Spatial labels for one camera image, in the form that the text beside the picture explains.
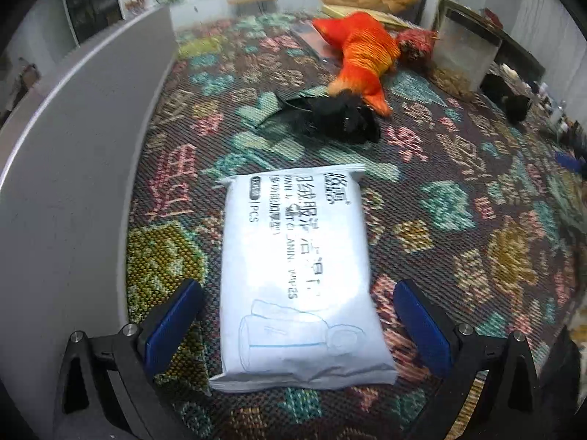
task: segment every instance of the white wipes package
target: white wipes package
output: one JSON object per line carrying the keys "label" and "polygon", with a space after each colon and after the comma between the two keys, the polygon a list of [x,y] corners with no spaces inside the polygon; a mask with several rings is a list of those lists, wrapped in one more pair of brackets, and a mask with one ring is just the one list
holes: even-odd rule
{"label": "white wipes package", "polygon": [[224,179],[222,374],[212,388],[337,389],[397,377],[369,295],[357,180],[335,165]]}

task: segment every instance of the patterned tablecloth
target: patterned tablecloth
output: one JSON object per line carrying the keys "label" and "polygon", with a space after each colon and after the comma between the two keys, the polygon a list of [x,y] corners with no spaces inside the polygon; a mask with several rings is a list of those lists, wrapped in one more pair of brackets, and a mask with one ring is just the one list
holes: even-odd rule
{"label": "patterned tablecloth", "polygon": [[[289,32],[299,15],[217,21],[179,35],[178,60],[151,121],[128,232],[128,311],[139,322],[184,278],[206,292],[205,312],[157,381],[202,438],[388,438],[405,432],[439,380],[422,365],[393,309],[412,278],[454,320],[482,334],[528,335],[542,365],[576,293],[584,247],[561,226],[576,181],[536,133],[510,128],[488,99],[457,101],[409,71],[383,79],[394,109],[376,145],[346,147],[253,127],[275,94],[322,94],[333,75]],[[342,391],[210,391],[221,372],[219,289],[225,190],[220,177],[297,166],[364,163],[363,210],[372,296],[399,371],[395,385]],[[463,412],[470,414],[474,403]]]}

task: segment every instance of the silver bolt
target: silver bolt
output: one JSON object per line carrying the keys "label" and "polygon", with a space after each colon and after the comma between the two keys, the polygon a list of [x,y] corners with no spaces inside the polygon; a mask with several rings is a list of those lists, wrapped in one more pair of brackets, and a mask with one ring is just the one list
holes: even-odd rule
{"label": "silver bolt", "polygon": [[133,336],[136,334],[136,332],[138,330],[139,330],[139,326],[137,326],[136,324],[130,323],[122,328],[122,333],[125,336]]}
{"label": "silver bolt", "polygon": [[459,324],[459,333],[463,336],[470,336],[473,333],[473,328],[470,324],[461,323]]}
{"label": "silver bolt", "polygon": [[514,339],[516,339],[518,342],[524,342],[526,340],[526,335],[522,331],[515,330]]}
{"label": "silver bolt", "polygon": [[71,342],[78,343],[83,339],[83,332],[75,331],[71,336],[69,336]]}

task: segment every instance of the orange plush fish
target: orange plush fish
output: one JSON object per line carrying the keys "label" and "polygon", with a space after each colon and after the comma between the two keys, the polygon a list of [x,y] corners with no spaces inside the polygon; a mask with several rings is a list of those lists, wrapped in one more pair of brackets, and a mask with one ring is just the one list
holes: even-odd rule
{"label": "orange plush fish", "polygon": [[328,86],[328,94],[345,89],[361,94],[381,116],[389,116],[379,77],[399,58],[400,49],[370,14],[358,11],[346,18],[316,19],[314,28],[330,45],[342,49],[342,69]]}

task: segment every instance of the clear plastic box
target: clear plastic box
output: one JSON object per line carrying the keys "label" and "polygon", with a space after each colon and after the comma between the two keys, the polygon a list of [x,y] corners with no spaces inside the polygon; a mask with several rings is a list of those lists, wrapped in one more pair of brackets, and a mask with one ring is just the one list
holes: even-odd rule
{"label": "clear plastic box", "polygon": [[500,49],[501,38],[483,25],[454,10],[442,20],[432,61],[442,70],[450,70],[468,82],[476,92]]}

